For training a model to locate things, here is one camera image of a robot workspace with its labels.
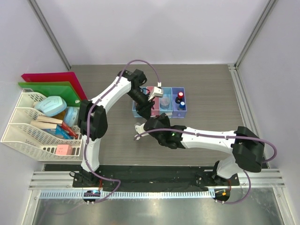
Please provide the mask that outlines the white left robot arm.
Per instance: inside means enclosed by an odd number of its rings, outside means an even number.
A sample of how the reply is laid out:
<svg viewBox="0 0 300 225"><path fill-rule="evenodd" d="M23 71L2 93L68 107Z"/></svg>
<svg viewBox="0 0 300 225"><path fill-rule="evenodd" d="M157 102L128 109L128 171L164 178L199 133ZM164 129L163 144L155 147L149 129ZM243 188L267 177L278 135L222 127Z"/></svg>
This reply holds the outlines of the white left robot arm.
<svg viewBox="0 0 300 225"><path fill-rule="evenodd" d="M74 181L89 187L95 187L99 183L100 176L95 171L100 166L100 142L108 129L107 113L123 95L129 95L137 103L135 108L141 117L146 120L151 117L154 102L141 89L146 82L146 75L141 70L121 71L102 93L92 100L81 101L78 127L82 134L83 161Z"/></svg>

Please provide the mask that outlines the sky blue drawer box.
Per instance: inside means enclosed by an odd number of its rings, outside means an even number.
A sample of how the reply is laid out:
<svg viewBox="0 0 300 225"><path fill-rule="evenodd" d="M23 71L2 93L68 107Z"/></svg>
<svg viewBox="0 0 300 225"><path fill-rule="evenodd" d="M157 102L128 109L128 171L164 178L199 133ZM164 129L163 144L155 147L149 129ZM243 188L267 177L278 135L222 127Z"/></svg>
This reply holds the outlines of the sky blue drawer box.
<svg viewBox="0 0 300 225"><path fill-rule="evenodd" d="M149 90L147 89L147 87L141 87L141 92L143 94L148 94ZM136 102L134 100L133 100L133 104L132 104L132 113L135 118L141 118L141 116L136 111Z"/></svg>

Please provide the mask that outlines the blue glue bottle grey cap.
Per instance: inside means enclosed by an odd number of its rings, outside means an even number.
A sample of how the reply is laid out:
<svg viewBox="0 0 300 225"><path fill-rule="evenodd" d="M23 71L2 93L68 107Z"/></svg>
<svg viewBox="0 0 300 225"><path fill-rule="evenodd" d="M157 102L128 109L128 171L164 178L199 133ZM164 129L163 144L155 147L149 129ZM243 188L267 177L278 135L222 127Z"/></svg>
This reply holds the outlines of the blue glue bottle grey cap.
<svg viewBox="0 0 300 225"><path fill-rule="evenodd" d="M178 106L178 110L184 111L186 109L186 104L184 101L181 101Z"/></svg>

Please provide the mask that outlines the pink drawer box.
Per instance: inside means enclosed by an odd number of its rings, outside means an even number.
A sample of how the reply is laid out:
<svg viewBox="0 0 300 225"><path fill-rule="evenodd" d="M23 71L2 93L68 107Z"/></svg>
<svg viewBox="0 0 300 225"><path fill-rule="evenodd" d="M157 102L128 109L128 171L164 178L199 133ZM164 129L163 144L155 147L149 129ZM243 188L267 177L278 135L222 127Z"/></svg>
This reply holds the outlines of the pink drawer box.
<svg viewBox="0 0 300 225"><path fill-rule="evenodd" d="M150 94L150 92L153 90L153 86L147 86L147 93ZM159 98L155 97L153 99L153 101L155 102L152 109L151 109L151 117L155 117L155 116L159 116Z"/></svg>

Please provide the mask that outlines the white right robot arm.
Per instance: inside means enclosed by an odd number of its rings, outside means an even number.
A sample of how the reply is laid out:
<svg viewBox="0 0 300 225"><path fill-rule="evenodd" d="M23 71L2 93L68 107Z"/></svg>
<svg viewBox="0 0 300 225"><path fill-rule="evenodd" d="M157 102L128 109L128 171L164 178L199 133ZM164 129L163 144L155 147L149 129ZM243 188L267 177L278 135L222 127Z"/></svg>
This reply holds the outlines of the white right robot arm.
<svg viewBox="0 0 300 225"><path fill-rule="evenodd" d="M163 113L135 126L141 135L151 135L161 146L170 149L202 148L227 153L226 159L214 164L209 181L214 185L225 185L235 174L246 171L259 173L262 170L264 143L247 127L239 126L234 131L205 131L170 124Z"/></svg>

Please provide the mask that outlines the light blue drawer box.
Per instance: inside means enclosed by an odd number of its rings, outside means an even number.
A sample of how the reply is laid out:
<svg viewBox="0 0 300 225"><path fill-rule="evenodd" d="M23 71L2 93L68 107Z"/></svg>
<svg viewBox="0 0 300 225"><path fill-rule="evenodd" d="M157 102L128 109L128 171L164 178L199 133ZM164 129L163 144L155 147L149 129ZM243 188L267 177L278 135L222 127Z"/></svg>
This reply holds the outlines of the light blue drawer box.
<svg viewBox="0 0 300 225"><path fill-rule="evenodd" d="M159 98L159 111L165 113L168 117L173 114L172 88L162 87L163 96Z"/></svg>

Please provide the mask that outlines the red black stamp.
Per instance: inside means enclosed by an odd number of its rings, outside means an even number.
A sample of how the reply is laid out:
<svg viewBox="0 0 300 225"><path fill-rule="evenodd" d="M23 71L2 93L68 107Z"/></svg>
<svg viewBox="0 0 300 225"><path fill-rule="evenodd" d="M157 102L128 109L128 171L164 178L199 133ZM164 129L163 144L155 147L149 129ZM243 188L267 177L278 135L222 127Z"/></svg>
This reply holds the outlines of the red black stamp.
<svg viewBox="0 0 300 225"><path fill-rule="evenodd" d="M182 91L178 92L177 97L175 99L175 103L179 104L181 101L183 101L184 93Z"/></svg>

